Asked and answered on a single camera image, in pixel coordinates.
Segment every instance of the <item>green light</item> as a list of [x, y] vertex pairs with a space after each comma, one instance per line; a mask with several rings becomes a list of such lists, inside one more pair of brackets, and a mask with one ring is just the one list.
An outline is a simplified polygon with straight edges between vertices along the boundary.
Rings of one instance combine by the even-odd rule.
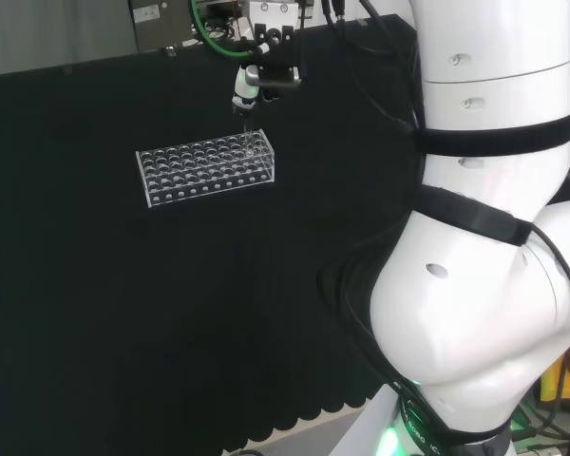
[[386, 432], [382, 434], [380, 444], [376, 450], [376, 456], [395, 456], [398, 449], [399, 439], [397, 438], [397, 433], [394, 428], [389, 427]]

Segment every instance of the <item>black cloth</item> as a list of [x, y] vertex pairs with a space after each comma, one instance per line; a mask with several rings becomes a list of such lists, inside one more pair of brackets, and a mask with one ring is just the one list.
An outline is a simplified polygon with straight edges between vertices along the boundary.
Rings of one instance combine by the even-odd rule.
[[[315, 277], [406, 212], [418, 164], [331, 32], [305, 46], [308, 81], [260, 125], [276, 183], [156, 210], [135, 151], [240, 132], [236, 63], [198, 46], [0, 77], [1, 456], [219, 455], [379, 388]], [[408, 112], [392, 62], [354, 60]]]

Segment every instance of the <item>black strap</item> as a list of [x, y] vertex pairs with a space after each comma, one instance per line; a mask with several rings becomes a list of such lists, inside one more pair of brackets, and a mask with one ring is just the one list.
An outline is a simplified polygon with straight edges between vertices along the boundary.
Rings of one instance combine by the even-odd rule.
[[421, 185], [414, 210], [442, 223], [511, 245], [524, 245], [532, 232], [532, 225], [527, 221], [475, 199], [428, 185]]
[[570, 143], [570, 115], [557, 121], [500, 130], [414, 133], [418, 151], [446, 157], [505, 157], [529, 154]]
[[508, 450], [510, 438], [509, 421], [507, 420], [496, 429], [487, 432], [462, 432], [460, 430], [445, 429], [439, 431], [413, 400], [401, 398], [399, 411], [406, 425], [411, 440], [414, 441], [426, 456], [489, 456], [479, 446], [481, 452], [472, 451], [477, 442], [485, 442], [487, 447], [493, 449], [494, 456], [504, 456]]

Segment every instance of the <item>green cable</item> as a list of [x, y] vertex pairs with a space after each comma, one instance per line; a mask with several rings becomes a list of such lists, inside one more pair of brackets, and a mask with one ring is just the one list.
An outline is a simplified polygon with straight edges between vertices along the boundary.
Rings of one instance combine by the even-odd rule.
[[223, 47], [221, 47], [220, 45], [218, 45], [218, 43], [216, 43], [215, 41], [213, 41], [213, 39], [211, 38], [211, 36], [209, 36], [209, 33], [207, 33], [207, 30], [205, 30], [205, 27], [202, 25], [202, 22], [200, 21], [200, 17], [199, 17], [199, 10], [197, 9], [197, 2], [196, 0], [190, 0], [190, 3], [192, 4], [192, 12], [194, 13], [194, 19], [195, 22], [197, 23], [198, 27], [199, 27], [199, 32], [202, 35], [202, 37], [204, 38], [205, 42], [214, 50], [216, 50], [217, 52], [219, 52], [222, 55], [225, 55], [227, 57], [235, 57], [235, 58], [239, 58], [239, 57], [249, 57], [249, 55], [251, 54], [251, 52], [247, 52], [247, 51], [243, 51], [243, 52], [236, 52], [236, 51], [232, 51], [232, 50], [228, 50], [228, 49], [224, 49]]

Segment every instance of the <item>velcro strap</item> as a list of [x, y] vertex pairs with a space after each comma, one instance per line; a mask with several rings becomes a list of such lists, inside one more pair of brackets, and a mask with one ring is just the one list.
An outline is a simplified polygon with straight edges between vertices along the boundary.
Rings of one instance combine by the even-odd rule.
[[538, 125], [498, 130], [421, 129], [414, 133], [419, 152], [446, 157], [506, 157], [552, 149], [570, 143], [570, 115]]
[[421, 185], [414, 210], [450, 226], [518, 247], [524, 245], [532, 233], [532, 225], [527, 221], [475, 199], [428, 185]]

